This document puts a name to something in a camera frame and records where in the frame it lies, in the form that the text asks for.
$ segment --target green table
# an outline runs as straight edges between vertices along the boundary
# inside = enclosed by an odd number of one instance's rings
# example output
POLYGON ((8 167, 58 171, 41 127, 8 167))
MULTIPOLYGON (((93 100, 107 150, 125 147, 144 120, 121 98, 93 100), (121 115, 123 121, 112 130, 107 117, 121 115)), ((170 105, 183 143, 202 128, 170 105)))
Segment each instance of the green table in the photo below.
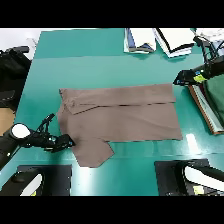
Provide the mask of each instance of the green table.
MULTIPOLYGON (((169 59, 157 43, 149 55, 123 52, 124 29, 43 32, 15 122, 36 129, 58 111, 59 88, 111 88, 173 82, 178 72, 203 63, 201 49, 169 59)), ((80 168, 70 149, 50 154, 22 148, 1 171, 0 186, 22 164, 72 164, 71 195, 158 195, 154 162, 208 158, 224 170, 224 136, 212 136, 186 87, 174 86, 182 141, 110 143, 115 155, 99 168, 80 168)), ((50 132, 59 135, 57 119, 50 132)))

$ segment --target folded gray cloth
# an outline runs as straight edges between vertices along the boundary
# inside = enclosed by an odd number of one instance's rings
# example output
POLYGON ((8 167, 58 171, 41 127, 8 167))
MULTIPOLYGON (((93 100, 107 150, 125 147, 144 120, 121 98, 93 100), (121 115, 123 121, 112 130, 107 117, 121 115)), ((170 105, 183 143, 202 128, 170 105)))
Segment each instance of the folded gray cloth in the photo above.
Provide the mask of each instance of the folded gray cloth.
POLYGON ((110 158, 109 141, 182 139, 172 84, 60 94, 60 129, 76 142, 72 150, 80 166, 98 167, 110 158))

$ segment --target black chair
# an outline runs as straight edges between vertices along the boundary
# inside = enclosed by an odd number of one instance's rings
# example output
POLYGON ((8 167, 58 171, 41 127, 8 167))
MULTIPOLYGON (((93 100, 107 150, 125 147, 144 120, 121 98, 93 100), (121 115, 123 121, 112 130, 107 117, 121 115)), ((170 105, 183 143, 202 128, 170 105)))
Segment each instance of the black chair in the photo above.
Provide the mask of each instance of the black chair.
POLYGON ((17 110, 31 65, 28 52, 27 46, 0 51, 0 108, 17 110))

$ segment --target black base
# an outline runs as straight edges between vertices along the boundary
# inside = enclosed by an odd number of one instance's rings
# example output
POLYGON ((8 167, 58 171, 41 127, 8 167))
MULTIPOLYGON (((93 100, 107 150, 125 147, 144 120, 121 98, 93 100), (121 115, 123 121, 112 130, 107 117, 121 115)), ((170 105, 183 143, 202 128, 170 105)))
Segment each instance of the black base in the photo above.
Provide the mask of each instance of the black base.
POLYGON ((42 189, 36 191, 37 196, 70 196, 72 165, 21 165, 17 171, 38 168, 44 173, 42 189))
MULTIPOLYGON (((194 162, 195 165, 210 166, 208 159, 192 159, 185 161, 194 162)), ((178 162, 180 162, 180 160, 156 161, 154 163, 160 196, 183 196, 183 194, 180 192, 178 188, 176 176, 174 173, 174 167, 178 162)), ((188 190, 190 190, 190 192, 192 192, 191 195, 194 195, 194 192, 192 190, 193 186, 199 186, 199 185, 187 182, 187 188, 188 190)), ((214 189, 208 187, 203 188, 205 194, 214 192, 214 189)))

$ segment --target dark green garment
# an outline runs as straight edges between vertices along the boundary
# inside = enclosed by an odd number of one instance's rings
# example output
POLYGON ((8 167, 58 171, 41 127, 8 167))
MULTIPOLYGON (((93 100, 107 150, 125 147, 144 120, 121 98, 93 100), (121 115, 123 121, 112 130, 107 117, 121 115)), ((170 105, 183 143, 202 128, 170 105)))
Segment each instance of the dark green garment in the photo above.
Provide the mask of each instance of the dark green garment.
POLYGON ((224 127, 224 75, 205 81, 204 90, 211 109, 224 127))

